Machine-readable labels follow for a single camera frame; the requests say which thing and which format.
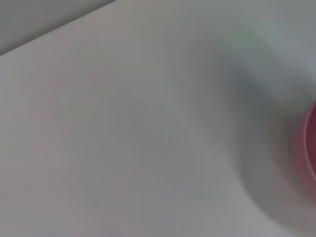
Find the gray wall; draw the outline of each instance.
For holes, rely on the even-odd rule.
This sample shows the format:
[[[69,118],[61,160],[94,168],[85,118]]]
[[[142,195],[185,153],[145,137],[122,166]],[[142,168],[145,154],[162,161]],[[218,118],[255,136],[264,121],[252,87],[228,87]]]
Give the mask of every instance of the gray wall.
[[[0,54],[113,0],[1,0]]]
[[[315,237],[286,131],[316,31],[288,4],[118,0],[0,57],[0,236]]]

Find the red object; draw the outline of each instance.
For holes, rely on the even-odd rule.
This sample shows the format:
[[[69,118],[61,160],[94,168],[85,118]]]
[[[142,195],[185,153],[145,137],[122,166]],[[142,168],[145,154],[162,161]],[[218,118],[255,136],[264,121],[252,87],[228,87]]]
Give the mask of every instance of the red object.
[[[296,129],[292,155],[303,186],[316,198],[316,102]]]

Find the white surface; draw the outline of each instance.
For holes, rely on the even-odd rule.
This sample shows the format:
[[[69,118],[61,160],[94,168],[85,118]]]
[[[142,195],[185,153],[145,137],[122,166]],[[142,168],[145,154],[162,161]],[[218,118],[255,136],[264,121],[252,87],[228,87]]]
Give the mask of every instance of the white surface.
[[[313,235],[275,159],[312,70],[256,10],[118,0],[0,57],[1,235]]]
[[[109,2],[108,0],[1,0],[0,54]]]

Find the red cup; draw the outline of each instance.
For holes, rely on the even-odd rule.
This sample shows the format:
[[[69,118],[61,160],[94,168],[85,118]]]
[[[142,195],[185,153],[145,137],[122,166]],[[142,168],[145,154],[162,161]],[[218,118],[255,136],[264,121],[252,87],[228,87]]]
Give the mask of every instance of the red cup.
[[[296,129],[292,156],[304,188],[316,198],[316,102]]]

